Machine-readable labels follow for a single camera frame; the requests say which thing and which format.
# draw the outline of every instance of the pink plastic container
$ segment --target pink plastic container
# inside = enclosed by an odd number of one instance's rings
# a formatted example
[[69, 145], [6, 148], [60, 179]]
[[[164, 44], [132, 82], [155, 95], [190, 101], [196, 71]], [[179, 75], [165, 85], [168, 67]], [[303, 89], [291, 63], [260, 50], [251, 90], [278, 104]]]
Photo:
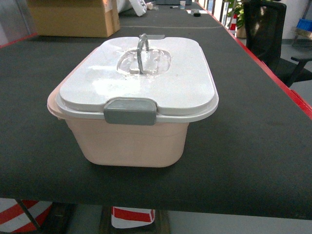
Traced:
[[[47, 103], [49, 111], [66, 121], [90, 162], [138, 167], [172, 165], [183, 153], [189, 122], [206, 118], [216, 110], [218, 95], [198, 43], [189, 39], [166, 39], [149, 40], [151, 48], [161, 48], [171, 55], [170, 68], [161, 75], [118, 73], [117, 64], [120, 64], [125, 53], [132, 50], [131, 45], [137, 44], [138, 38], [112, 39], [94, 50], [50, 94]], [[201, 69], [200, 77], [193, 76], [200, 83], [194, 83], [192, 89], [189, 87], [192, 83], [189, 81], [190, 76], [183, 69], [178, 72], [174, 70], [181, 61], [175, 60], [179, 51], [170, 48], [170, 44], [172, 46], [179, 42], [191, 44], [190, 52], [197, 57]], [[187, 90], [185, 94], [179, 93], [175, 97], [173, 94], [176, 90], [166, 89], [177, 85], [182, 92], [185, 88]], [[185, 108], [181, 106], [183, 102], [186, 104]], [[143, 119], [139, 124], [135, 120], [134, 123], [125, 123], [133, 116], [140, 119], [140, 113]], [[122, 119], [121, 124], [119, 121], [115, 122], [115, 116]], [[145, 117], [148, 118], [147, 125], [144, 125]]]

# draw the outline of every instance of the table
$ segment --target table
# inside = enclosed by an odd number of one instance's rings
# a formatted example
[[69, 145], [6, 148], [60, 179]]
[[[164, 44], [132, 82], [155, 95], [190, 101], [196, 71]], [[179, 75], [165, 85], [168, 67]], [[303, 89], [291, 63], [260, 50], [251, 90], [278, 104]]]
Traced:
[[140, 18], [124, 12], [120, 25], [109, 39], [196, 40], [218, 90], [216, 112], [190, 124], [172, 166], [95, 165], [46, 100], [105, 39], [35, 37], [1, 48], [0, 197], [312, 219], [312, 122], [226, 29], [169, 6]]

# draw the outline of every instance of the gray latch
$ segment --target gray latch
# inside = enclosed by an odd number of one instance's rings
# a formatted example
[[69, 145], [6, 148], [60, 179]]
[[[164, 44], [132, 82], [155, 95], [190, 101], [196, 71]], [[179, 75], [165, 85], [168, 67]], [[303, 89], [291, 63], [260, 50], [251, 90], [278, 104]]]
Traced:
[[108, 123], [129, 125], [154, 125], [156, 104], [144, 98], [115, 98], [104, 106]]

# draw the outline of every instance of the office chair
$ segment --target office chair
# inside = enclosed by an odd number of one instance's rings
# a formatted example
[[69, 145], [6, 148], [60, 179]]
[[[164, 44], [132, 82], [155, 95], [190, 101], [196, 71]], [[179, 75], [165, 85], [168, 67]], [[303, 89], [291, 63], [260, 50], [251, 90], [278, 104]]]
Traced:
[[304, 66], [310, 56], [291, 57], [298, 64], [282, 59], [281, 46], [286, 5], [265, 0], [244, 2], [247, 48], [263, 61], [288, 87], [294, 82], [311, 80], [312, 73]]

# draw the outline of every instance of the metal handle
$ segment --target metal handle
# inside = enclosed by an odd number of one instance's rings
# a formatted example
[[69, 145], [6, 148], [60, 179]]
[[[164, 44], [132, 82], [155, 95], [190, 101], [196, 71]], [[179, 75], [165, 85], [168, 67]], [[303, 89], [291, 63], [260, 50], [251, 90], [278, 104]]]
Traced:
[[149, 51], [149, 45], [148, 45], [148, 39], [147, 39], [147, 35], [145, 33], [143, 33], [140, 36], [140, 40], [138, 41], [137, 44], [137, 63], [138, 63], [138, 68], [140, 70], [140, 75], [144, 74], [144, 70], [143, 70], [143, 64], [142, 64], [142, 49], [143, 49], [143, 45], [145, 43], [145, 47], [146, 47], [146, 51]]

